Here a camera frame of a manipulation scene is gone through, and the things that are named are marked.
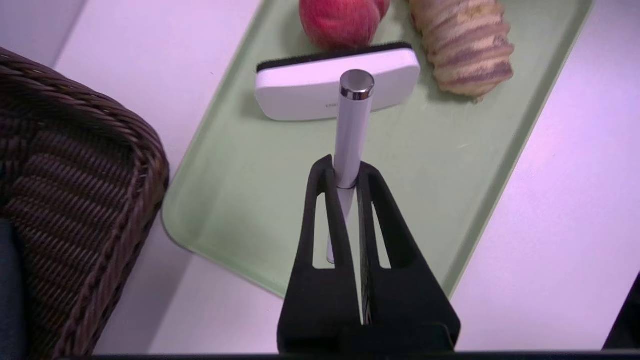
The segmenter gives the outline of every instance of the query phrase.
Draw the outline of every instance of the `red apple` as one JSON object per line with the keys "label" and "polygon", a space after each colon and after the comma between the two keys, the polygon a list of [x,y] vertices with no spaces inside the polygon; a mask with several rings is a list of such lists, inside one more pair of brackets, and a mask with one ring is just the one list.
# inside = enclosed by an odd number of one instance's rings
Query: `red apple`
{"label": "red apple", "polygon": [[300,21],[312,43],[324,50],[371,44],[390,0],[300,0]]}

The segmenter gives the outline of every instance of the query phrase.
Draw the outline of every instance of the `striped pastry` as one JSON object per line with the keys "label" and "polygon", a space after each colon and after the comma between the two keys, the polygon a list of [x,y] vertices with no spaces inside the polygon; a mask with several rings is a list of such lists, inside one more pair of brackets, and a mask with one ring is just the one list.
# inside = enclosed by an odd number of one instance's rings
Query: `striped pastry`
{"label": "striped pastry", "polygon": [[481,100],[513,77],[513,45],[497,0],[409,0],[440,89]]}

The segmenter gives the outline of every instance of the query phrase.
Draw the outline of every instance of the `wicker basket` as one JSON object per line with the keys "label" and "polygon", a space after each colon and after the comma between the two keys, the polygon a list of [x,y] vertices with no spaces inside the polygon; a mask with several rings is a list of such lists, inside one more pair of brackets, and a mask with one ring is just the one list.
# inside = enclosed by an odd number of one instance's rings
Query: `wicker basket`
{"label": "wicker basket", "polygon": [[22,245],[29,359],[92,352],[168,174],[139,116],[0,47],[0,217]]}

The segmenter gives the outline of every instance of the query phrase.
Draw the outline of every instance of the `white table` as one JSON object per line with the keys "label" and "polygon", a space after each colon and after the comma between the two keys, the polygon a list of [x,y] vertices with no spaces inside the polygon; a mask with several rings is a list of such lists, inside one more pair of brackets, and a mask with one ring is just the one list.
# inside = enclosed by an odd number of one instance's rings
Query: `white table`
{"label": "white table", "polygon": [[[151,123],[174,174],[257,3],[89,0],[56,68]],[[603,345],[640,270],[637,19],[597,2],[453,296],[459,350]],[[281,306],[158,220],[96,351],[276,352]]]}

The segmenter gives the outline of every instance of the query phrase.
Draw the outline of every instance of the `tray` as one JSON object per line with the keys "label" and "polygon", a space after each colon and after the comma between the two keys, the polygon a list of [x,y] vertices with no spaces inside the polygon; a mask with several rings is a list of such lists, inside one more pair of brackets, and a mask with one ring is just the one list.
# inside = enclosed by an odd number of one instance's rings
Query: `tray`
{"label": "tray", "polygon": [[[591,8],[585,0],[503,4],[516,46],[515,76],[479,104],[439,91],[405,1],[392,1],[374,39],[413,44],[422,75],[404,104],[371,115],[364,161],[385,177],[448,294]],[[179,245],[280,296],[300,238],[308,173],[333,152],[336,122],[269,120],[253,96],[255,66],[315,52],[298,2],[264,1],[164,201],[164,225]],[[350,217],[348,229],[358,268],[357,218]],[[314,264],[321,268],[330,267],[324,260],[327,232],[319,208]]]}

